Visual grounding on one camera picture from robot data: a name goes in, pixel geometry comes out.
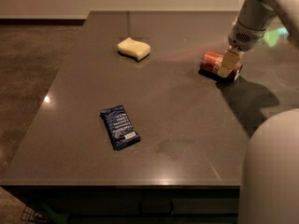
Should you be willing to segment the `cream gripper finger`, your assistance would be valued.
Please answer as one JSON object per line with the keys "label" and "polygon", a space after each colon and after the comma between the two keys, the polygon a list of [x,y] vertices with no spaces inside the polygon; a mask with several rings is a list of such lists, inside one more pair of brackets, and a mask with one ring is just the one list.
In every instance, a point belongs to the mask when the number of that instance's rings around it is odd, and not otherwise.
{"label": "cream gripper finger", "polygon": [[241,60],[241,54],[235,49],[227,49],[222,57],[221,65],[218,69],[220,77],[228,77],[236,65]]}

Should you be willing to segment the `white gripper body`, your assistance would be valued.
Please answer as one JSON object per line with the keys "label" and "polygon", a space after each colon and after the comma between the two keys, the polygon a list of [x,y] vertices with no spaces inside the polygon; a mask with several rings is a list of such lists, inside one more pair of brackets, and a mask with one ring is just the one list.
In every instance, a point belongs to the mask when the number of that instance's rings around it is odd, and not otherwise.
{"label": "white gripper body", "polygon": [[246,52],[252,49],[264,36],[265,30],[250,29],[235,20],[228,34],[229,49],[235,52]]}

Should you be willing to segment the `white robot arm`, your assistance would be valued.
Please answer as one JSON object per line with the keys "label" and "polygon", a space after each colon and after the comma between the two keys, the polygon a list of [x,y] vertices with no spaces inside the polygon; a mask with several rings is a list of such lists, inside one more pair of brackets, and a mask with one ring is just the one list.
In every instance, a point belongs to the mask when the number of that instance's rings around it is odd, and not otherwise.
{"label": "white robot arm", "polygon": [[[294,47],[299,39],[299,0],[245,0],[230,34],[218,74],[227,77],[242,55],[279,18]],[[299,108],[269,110],[250,138],[240,184],[237,224],[299,224]]]}

